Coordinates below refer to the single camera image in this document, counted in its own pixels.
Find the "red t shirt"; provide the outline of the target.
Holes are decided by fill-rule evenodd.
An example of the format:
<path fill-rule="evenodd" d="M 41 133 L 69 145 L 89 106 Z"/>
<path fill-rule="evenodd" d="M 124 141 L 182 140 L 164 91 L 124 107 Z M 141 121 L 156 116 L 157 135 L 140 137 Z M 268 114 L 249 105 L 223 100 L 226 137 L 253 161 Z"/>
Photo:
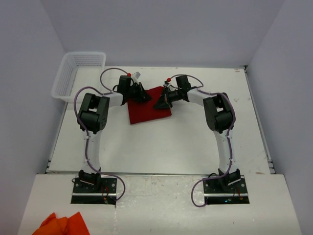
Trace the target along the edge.
<path fill-rule="evenodd" d="M 147 94 L 152 99 L 145 102 L 136 102 L 129 99 L 127 105 L 131 125 L 167 118 L 172 115 L 170 109 L 155 109 L 153 107 L 160 98 L 162 91 L 163 87 L 161 86 L 147 90 Z"/>

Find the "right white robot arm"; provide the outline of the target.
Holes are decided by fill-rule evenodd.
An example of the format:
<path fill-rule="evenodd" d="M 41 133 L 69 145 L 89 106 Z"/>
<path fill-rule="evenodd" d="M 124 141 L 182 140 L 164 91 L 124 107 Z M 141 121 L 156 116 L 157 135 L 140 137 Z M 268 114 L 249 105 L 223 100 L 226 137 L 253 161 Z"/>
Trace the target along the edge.
<path fill-rule="evenodd" d="M 160 98 L 153 108 L 169 109 L 173 102 L 184 100 L 204 108 L 208 128 L 213 131 L 219 153 L 218 186 L 223 192 L 230 192 L 240 181 L 240 170 L 236 165 L 232 147 L 232 131 L 236 116 L 227 94 L 209 93 L 200 87 L 191 86 L 188 75 L 175 77 L 177 87 L 171 89 L 171 78 L 164 81 Z"/>

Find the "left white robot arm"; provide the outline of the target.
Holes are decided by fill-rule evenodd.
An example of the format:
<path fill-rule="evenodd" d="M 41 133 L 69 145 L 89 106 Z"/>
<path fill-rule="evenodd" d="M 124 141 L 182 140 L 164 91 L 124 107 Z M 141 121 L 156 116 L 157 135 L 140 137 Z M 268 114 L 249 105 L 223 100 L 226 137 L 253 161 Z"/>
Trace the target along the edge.
<path fill-rule="evenodd" d="M 139 103 L 152 99 L 144 90 L 142 83 L 138 81 L 139 77 L 139 72 L 120 76 L 116 91 L 101 93 L 94 87 L 84 87 L 75 95 L 74 103 L 83 90 L 92 89 L 96 92 L 96 94 L 85 93 L 79 110 L 74 104 L 77 122 L 81 130 L 85 132 L 84 164 L 78 177 L 90 192 L 97 192 L 102 186 L 99 149 L 102 131 L 108 121 L 109 108 L 122 106 L 129 99 L 134 99 Z"/>

